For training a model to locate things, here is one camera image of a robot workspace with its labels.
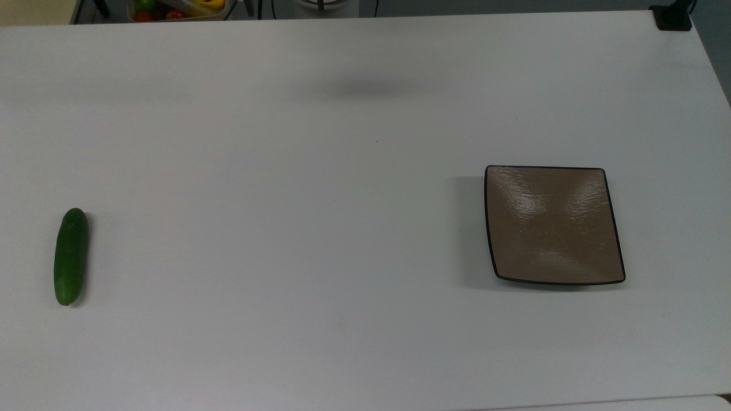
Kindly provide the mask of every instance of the table surface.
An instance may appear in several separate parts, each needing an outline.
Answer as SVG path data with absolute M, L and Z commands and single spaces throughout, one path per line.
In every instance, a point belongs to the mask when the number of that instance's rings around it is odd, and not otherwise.
M 650 12 L 0 29 L 5 410 L 731 391 L 731 110 Z M 495 278 L 485 166 L 603 167 L 627 280 Z M 88 286 L 53 297 L 61 217 Z
M 719 396 L 690 396 L 634 401 L 592 402 L 510 408 L 510 411 L 730 411 L 731 404 Z
M 0 0 L 0 26 L 70 24 L 78 0 Z

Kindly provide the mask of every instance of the tomato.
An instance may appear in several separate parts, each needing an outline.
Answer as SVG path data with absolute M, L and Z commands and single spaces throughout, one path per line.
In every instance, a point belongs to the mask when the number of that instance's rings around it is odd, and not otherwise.
M 139 12 L 135 17 L 135 23 L 148 23 L 150 21 L 155 21 L 150 12 Z
M 188 18 L 188 15 L 185 14 L 185 12 L 182 12 L 180 10 L 172 9 L 169 12 L 167 12 L 167 15 L 165 16 L 168 20 L 177 20 L 179 18 Z

